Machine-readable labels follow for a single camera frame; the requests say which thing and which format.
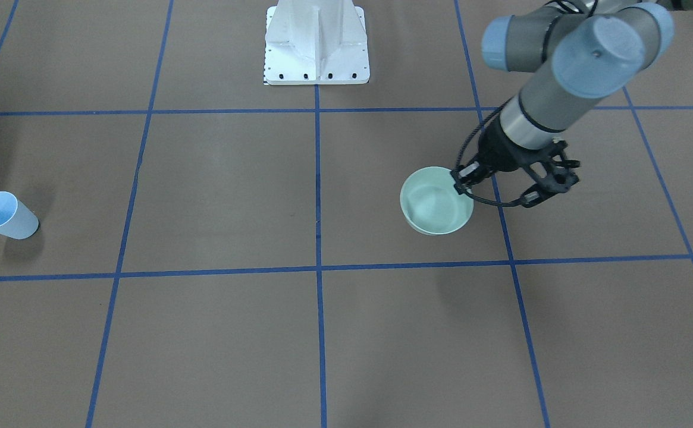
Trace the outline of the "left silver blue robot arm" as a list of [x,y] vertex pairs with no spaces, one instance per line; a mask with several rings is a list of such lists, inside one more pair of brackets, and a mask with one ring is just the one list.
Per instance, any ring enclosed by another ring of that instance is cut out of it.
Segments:
[[[580,5],[551,1],[525,15],[497,17],[481,40],[494,70],[529,80],[482,120],[450,171],[453,189],[485,205],[534,207],[579,181],[563,138],[602,100],[652,66],[675,35],[670,11],[655,2]],[[478,197],[472,188],[498,173],[523,171],[532,185],[510,202]]]

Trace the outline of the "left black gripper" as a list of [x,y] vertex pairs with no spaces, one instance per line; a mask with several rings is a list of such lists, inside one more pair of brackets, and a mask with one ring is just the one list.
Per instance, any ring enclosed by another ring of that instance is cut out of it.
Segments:
[[489,125],[478,139],[476,162],[450,171],[458,195],[476,197],[472,189],[499,172],[523,169],[534,182],[521,193],[518,203],[531,208],[561,193],[579,181],[579,160],[566,159],[567,143],[558,137],[542,149],[526,149],[510,140],[500,125]]

